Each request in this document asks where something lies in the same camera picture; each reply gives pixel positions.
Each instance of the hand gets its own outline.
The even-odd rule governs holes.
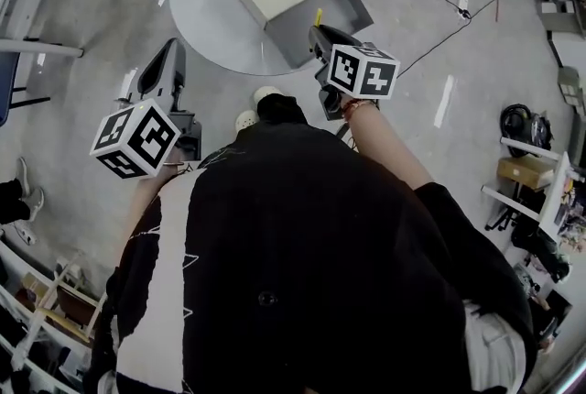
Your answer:
[[[174,176],[177,176],[177,166],[183,163],[183,151],[173,147],[165,159],[164,166],[155,178],[145,178],[143,181],[151,181],[155,185],[162,185]]]
[[[353,97],[351,97],[349,94],[346,93],[340,93],[340,107],[343,109],[344,107],[346,107],[346,105],[352,100],[354,99]]]

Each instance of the chair leg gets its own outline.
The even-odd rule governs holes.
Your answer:
[[[503,210],[503,212],[501,213],[501,215],[497,218],[496,222],[494,222],[494,224],[486,224],[484,229],[486,231],[493,231],[500,223],[502,223],[504,220],[506,220],[510,215],[511,215],[511,209],[510,209],[510,207],[506,206],[505,209]]]
[[[507,216],[506,216],[505,223],[504,223],[504,224],[501,224],[501,225],[498,227],[498,230],[499,230],[499,231],[504,231],[504,230],[505,230],[505,229],[506,229],[506,228],[507,228],[507,227],[510,225],[510,223],[511,223],[511,220],[513,219],[513,214],[514,214],[514,211],[513,211],[513,209],[509,210],[509,213],[508,213],[508,214],[507,214]]]
[[[10,108],[16,109],[17,107],[24,107],[25,105],[40,104],[50,101],[50,97],[39,97],[37,99],[27,99],[26,101],[20,101],[19,103],[11,103]]]

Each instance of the chair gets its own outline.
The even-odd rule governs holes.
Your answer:
[[[519,182],[515,182],[515,191],[513,192],[513,196],[511,197],[511,199],[515,202],[521,202],[519,200],[520,191],[521,184]],[[513,223],[513,225],[516,224],[516,216],[518,214],[519,212],[514,208],[508,205],[504,205],[504,208],[500,212],[496,221],[493,224],[490,224],[490,222],[487,223],[484,226],[484,229],[486,231],[493,231],[494,229],[496,229],[496,227],[498,227],[499,231],[504,231],[511,223]]]
[[[25,91],[27,88],[15,88],[16,68],[20,53],[18,52],[1,52],[0,51],[0,126],[3,126],[8,120],[10,109],[23,107],[38,103],[50,101],[50,97],[39,97],[37,99],[27,99],[18,103],[12,102],[12,93]]]

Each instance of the concrete floor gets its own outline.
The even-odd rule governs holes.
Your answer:
[[[474,13],[490,0],[470,0]],[[374,19],[363,39],[388,49],[408,66],[463,24],[443,0],[364,0]],[[50,103],[13,111],[0,129],[0,180],[10,179],[23,155],[47,205],[32,225],[39,243],[29,252],[52,265],[51,255],[83,249],[84,266],[96,291],[118,259],[127,206],[135,184],[116,178],[88,156],[100,120],[114,108],[126,73],[144,66],[164,42],[177,36],[168,1],[44,0],[38,14],[41,37],[85,47],[78,60],[47,56],[28,88]],[[203,123],[204,155],[233,140],[233,121],[250,107],[254,89],[273,84],[298,97],[308,120],[331,131],[318,102],[315,69],[281,77],[254,77],[218,67],[188,49],[188,85],[182,107]],[[571,110],[556,85],[557,65],[533,0],[501,0],[460,34],[435,50],[399,81],[381,109],[402,138],[445,184],[480,229],[494,211],[482,184],[494,181],[498,118],[513,103],[547,111],[562,151],[570,134]],[[434,117],[449,75],[456,79],[441,128]],[[489,236],[502,250],[506,234]]]

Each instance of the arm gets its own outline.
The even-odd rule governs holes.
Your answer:
[[[168,155],[167,163],[175,164],[178,162],[181,162],[181,152],[177,148],[173,148]],[[177,176],[177,166],[163,166],[163,169],[159,172],[158,176],[155,178],[143,179],[138,183],[135,195],[130,202],[128,216],[126,217],[123,240],[120,252],[118,253],[118,261],[125,250],[128,239],[130,239],[132,233],[135,231],[136,225],[142,218],[148,205],[153,202],[155,197],[157,197],[158,192],[163,186],[175,176]]]
[[[352,98],[342,97],[342,107]],[[351,114],[348,125],[358,151],[382,164],[415,190],[433,182],[428,171],[409,151],[380,111],[371,104],[362,104]]]

